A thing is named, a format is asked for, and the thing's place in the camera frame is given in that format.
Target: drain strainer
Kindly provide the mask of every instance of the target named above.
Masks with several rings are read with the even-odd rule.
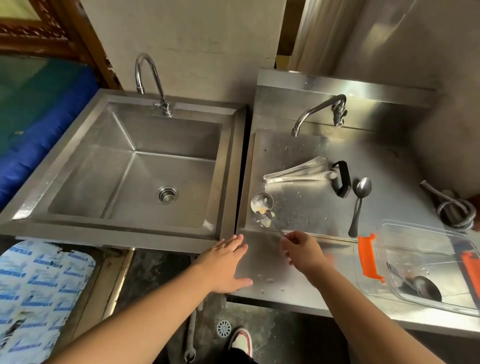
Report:
[[[175,202],[179,191],[175,186],[162,186],[156,192],[156,201],[162,205],[169,205]]]
[[[215,327],[216,334],[221,338],[227,338],[232,332],[232,325],[227,320],[221,320]]]

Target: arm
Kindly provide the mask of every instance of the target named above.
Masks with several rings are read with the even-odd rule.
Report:
[[[252,284],[233,277],[248,248],[242,241],[242,235],[219,241],[178,277],[90,329],[47,363],[151,364],[208,293]]]
[[[320,291],[362,363],[443,363],[336,271],[312,236],[293,231],[287,237],[281,243],[290,264]]]

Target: plastic container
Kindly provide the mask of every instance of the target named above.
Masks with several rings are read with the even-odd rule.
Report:
[[[357,278],[365,294],[387,299],[396,296],[480,316],[480,254],[466,235],[384,220],[376,234],[359,238],[358,248]],[[392,273],[395,269],[402,278]],[[420,297],[412,289],[418,276],[435,284],[441,302]]]

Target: forearm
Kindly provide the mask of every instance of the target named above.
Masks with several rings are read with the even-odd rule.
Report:
[[[307,277],[363,363],[443,363],[328,263]]]
[[[83,334],[48,363],[150,364],[209,292],[202,269],[192,266]]]

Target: chrome faucet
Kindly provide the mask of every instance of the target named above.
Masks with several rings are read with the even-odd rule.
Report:
[[[307,117],[330,105],[332,105],[333,124],[337,128],[341,128],[343,126],[343,117],[346,116],[347,114],[347,110],[345,110],[346,103],[347,103],[347,97],[345,95],[340,94],[337,96],[333,96],[327,101],[322,102],[321,104],[314,106],[311,109],[308,109],[307,111],[305,111],[303,114],[300,115],[297,122],[295,123],[295,126],[292,129],[292,136],[294,137],[298,136],[300,132],[300,127]]]
[[[145,94],[145,89],[142,84],[142,62],[146,60],[150,65],[150,68],[153,73],[153,78],[155,79],[156,87],[158,88],[158,93],[160,94],[160,102],[154,103],[155,106],[160,107],[163,110],[165,116],[172,116],[172,110],[170,110],[170,105],[168,104],[165,94],[163,93],[162,84],[158,78],[158,73],[156,71],[155,63],[153,62],[152,57],[146,53],[140,53],[135,61],[135,80],[137,82],[137,92],[140,95]]]

